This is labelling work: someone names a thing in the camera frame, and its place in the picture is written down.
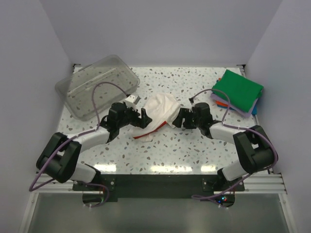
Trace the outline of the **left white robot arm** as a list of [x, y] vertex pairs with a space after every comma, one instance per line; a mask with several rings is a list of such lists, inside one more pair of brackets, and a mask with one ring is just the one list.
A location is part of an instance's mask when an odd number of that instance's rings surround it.
[[97, 129], [72, 135], [54, 133], [37, 160], [36, 167], [39, 174], [45, 173], [59, 183], [81, 181], [89, 190], [96, 190], [101, 184], [100, 172], [90, 165], [79, 164], [79, 155], [92, 147], [111, 142], [119, 135], [120, 129], [127, 125], [144, 129], [151, 122], [145, 109], [139, 112], [124, 102], [116, 102]]

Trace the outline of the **white t shirt red print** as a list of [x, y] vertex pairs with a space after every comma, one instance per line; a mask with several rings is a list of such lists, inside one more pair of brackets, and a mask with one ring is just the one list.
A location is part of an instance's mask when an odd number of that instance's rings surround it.
[[158, 93], [150, 97], [143, 108], [146, 110], [147, 116], [152, 119], [152, 122], [144, 129], [134, 127], [130, 131], [133, 139], [142, 142], [152, 141], [154, 133], [165, 125], [169, 125], [174, 129], [173, 122], [181, 109], [176, 98], [168, 93]]

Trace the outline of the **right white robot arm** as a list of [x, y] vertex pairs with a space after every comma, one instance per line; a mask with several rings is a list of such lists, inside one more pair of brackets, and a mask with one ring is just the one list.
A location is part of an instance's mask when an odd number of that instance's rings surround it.
[[276, 150], [259, 125], [239, 128], [213, 119], [207, 103], [181, 108], [173, 125], [178, 128], [199, 129], [209, 139], [219, 139], [235, 146], [238, 160], [217, 171], [214, 189], [227, 191], [244, 175], [269, 169], [278, 159]]

